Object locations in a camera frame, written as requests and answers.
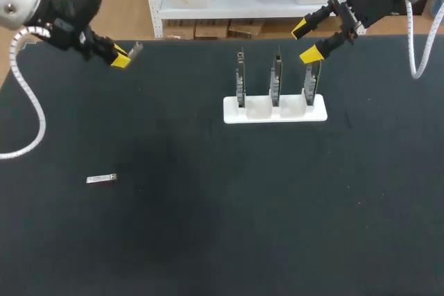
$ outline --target white plastic base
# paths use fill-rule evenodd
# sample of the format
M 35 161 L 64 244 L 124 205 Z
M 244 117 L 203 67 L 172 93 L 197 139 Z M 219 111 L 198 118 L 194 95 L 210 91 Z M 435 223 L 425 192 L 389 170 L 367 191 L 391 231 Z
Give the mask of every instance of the white plastic base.
M 280 107 L 271 105 L 267 96 L 247 96 L 245 107 L 239 107 L 236 96 L 223 99 L 223 120 L 227 124 L 240 123 L 293 123 L 301 121 L 326 121 L 324 98 L 316 95 L 314 105 L 305 102 L 301 95 L 281 95 Z

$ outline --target small metal part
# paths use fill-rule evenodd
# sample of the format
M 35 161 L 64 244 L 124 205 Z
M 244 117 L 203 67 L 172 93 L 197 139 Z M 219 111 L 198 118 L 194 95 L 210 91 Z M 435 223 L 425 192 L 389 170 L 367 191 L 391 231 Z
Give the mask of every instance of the small metal part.
M 307 71 L 305 72 L 304 81 L 305 102 L 307 103 L 307 105 L 312 106 L 314 104 L 314 98 L 316 97 L 316 90 L 318 89 L 320 74 L 321 61 L 308 64 Z
M 144 49 L 144 45 L 140 42 L 135 42 L 133 48 L 130 50 L 130 52 L 128 52 L 128 57 L 131 59 L 131 61 L 133 61 L 138 55 L 139 53 L 142 52 L 142 50 Z
M 273 107 L 279 107 L 280 91 L 282 87 L 282 57 L 280 50 L 276 52 L 273 59 L 273 67 L 271 67 L 270 78 L 270 96 Z
M 109 175 L 88 177 L 86 179 L 86 183 L 87 184 L 108 183 L 108 182 L 114 182 L 116 180 L 117 180 L 117 174 L 111 173 Z
M 12 5 L 11 3 L 9 3 L 8 5 L 5 6 L 5 12 L 7 14 L 14 14 L 16 11 L 15 6 Z
M 239 107 L 245 107 L 245 58 L 244 50 L 237 53 L 236 95 Z

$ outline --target wooden floor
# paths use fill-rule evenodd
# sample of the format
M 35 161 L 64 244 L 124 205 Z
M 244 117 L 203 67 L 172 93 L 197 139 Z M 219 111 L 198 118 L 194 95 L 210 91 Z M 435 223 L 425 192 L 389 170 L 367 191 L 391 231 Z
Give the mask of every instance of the wooden floor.
M 300 19 L 272 19 L 266 22 L 261 38 L 291 37 L 292 28 Z M 415 32 L 428 33 L 432 18 L 425 11 L 423 16 L 415 18 Z M 92 22 L 92 28 L 99 35 L 107 35 L 114 40 L 151 40 L 153 27 L 149 12 L 148 0 L 103 0 L 99 14 Z M 310 35 L 325 37 L 339 29 L 339 20 L 330 17 L 321 24 L 316 32 Z M 386 17 L 368 30 L 369 35 L 406 34 L 405 17 Z M 0 85 L 8 70 L 8 47 L 14 32 L 0 28 Z

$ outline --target white coiled cable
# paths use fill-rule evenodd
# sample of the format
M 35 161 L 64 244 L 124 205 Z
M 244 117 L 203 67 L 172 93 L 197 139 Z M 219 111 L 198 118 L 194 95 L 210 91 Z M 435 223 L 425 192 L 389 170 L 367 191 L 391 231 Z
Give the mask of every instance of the white coiled cable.
M 28 35 L 36 34 L 42 37 L 50 37 L 51 34 L 47 29 L 41 28 L 41 27 L 27 27 L 24 29 L 21 29 L 12 39 L 11 45 L 9 48 L 9 63 L 11 66 L 11 71 L 14 74 L 15 78 L 17 79 L 17 82 L 19 83 L 20 87 L 24 90 L 25 94 L 29 97 L 29 100 L 33 104 L 35 111 L 37 112 L 38 118 L 39 118 L 39 132 L 34 139 L 33 142 L 31 142 L 27 147 L 22 148 L 20 150 L 17 150 L 12 153 L 0 153 L 0 159 L 13 159 L 18 156 L 22 156 L 26 153 L 29 153 L 37 147 L 37 145 L 41 142 L 43 139 L 44 133 L 46 131 L 46 119 L 44 118 L 44 112 L 42 109 L 42 106 L 39 103 L 39 100 L 35 96 L 33 90 L 29 87 L 28 83 L 26 83 L 25 79 L 23 78 L 22 73 L 20 73 L 19 67 L 17 65 L 17 52 L 19 51 L 20 42 Z
M 424 53 L 422 55 L 421 63 L 419 64 L 418 69 L 416 69 L 415 62 L 415 49 L 413 47 L 413 11 L 411 9 L 410 1 L 405 1 L 405 5 L 407 7 L 407 23 L 408 23 L 408 40 L 409 40 L 409 60 L 410 60 L 410 71 L 413 79 L 418 79 L 421 77 L 422 73 L 427 66 L 427 62 L 429 61 L 430 51 L 432 50 L 433 42 L 435 40 L 436 33 L 438 32 L 439 25 L 444 17 L 444 3 L 439 8 L 439 11 L 436 13 L 435 20 L 433 21 L 432 27 L 430 28 L 429 37 L 425 43 Z

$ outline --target black tabletop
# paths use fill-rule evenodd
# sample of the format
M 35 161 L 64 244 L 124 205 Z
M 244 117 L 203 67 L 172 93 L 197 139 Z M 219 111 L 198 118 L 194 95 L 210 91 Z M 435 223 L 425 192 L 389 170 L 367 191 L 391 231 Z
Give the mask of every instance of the black tabletop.
M 247 94 L 279 46 L 298 94 L 313 43 L 149 42 L 126 71 L 27 46 L 48 128 L 0 162 L 0 295 L 442 295 L 444 39 L 417 81 L 405 36 L 335 51 L 324 123 L 223 122 L 241 47 Z M 36 132 L 9 75 L 1 151 Z

